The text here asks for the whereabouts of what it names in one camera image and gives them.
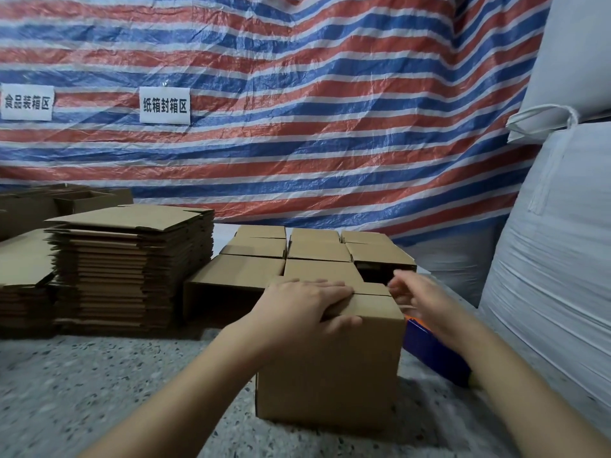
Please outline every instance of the forearm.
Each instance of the forearm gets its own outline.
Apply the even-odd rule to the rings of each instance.
[[[611,456],[608,440],[498,335],[470,328],[463,356],[526,458]]]
[[[238,322],[221,331],[177,377],[82,456],[196,456],[262,362],[243,330]]]

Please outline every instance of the sign with chinese text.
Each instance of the sign with chinese text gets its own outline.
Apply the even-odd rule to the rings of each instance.
[[[190,88],[140,87],[140,122],[190,125],[190,92]]]
[[[49,85],[2,84],[3,120],[44,120],[53,117],[55,89]]]

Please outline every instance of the striped tarpaulin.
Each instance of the striped tarpaulin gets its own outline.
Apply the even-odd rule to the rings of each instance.
[[[226,222],[399,244],[507,215],[536,148],[507,146],[550,0],[0,0],[0,82],[54,85],[0,121],[0,188],[131,187]],[[189,128],[137,88],[191,88]]]

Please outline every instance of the left hand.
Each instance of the left hand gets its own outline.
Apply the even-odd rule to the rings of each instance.
[[[358,316],[341,315],[321,322],[325,310],[354,292],[336,281],[289,281],[271,284],[241,323],[258,339],[268,355],[279,355],[299,346],[334,336],[359,326]]]

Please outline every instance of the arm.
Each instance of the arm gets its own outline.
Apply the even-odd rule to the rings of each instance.
[[[82,457],[196,456],[234,397],[273,358],[361,323],[325,309],[353,290],[343,283],[270,286],[254,309],[227,326],[193,362]]]
[[[435,283],[397,270],[389,283],[449,348],[462,355],[527,458],[611,456],[611,443],[560,397],[508,344]]]

